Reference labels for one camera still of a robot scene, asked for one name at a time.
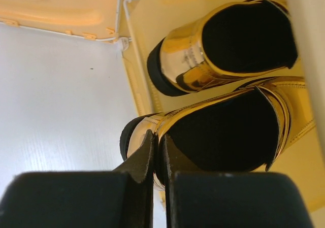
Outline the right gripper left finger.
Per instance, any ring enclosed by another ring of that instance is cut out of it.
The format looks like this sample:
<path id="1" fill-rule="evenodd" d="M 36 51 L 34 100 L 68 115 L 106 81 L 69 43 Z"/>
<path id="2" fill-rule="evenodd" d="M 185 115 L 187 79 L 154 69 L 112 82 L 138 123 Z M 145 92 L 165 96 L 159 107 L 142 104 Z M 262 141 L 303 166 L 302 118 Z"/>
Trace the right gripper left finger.
<path id="1" fill-rule="evenodd" d="M 1 227 L 152 227 L 154 135 L 112 171 L 26 172 L 1 200 Z"/>

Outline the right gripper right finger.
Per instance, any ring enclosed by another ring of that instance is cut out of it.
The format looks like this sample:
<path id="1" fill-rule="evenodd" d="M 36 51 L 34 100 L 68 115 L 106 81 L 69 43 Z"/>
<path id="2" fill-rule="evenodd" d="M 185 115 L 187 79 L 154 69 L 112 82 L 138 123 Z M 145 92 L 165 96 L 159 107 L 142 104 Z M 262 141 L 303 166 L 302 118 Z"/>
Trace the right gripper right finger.
<path id="1" fill-rule="evenodd" d="M 204 172 L 165 136 L 168 227 L 312 227 L 293 181 L 280 173 Z"/>

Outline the gold loafer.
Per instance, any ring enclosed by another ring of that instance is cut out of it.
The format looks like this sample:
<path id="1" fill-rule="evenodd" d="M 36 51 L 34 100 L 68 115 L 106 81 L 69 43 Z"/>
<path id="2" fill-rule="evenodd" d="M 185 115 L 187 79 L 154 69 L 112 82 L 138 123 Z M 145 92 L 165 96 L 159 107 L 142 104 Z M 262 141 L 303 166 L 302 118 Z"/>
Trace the gold loafer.
<path id="1" fill-rule="evenodd" d="M 181 96 L 290 69 L 297 59 L 286 0 L 246 0 L 170 31 L 147 71 L 159 92 Z"/>
<path id="2" fill-rule="evenodd" d="M 170 111 L 131 120 L 120 136 L 120 153 L 130 157 L 152 131 L 161 147 L 170 136 L 204 171 L 269 170 L 292 144 L 315 127 L 305 79 L 267 77 L 232 92 Z"/>

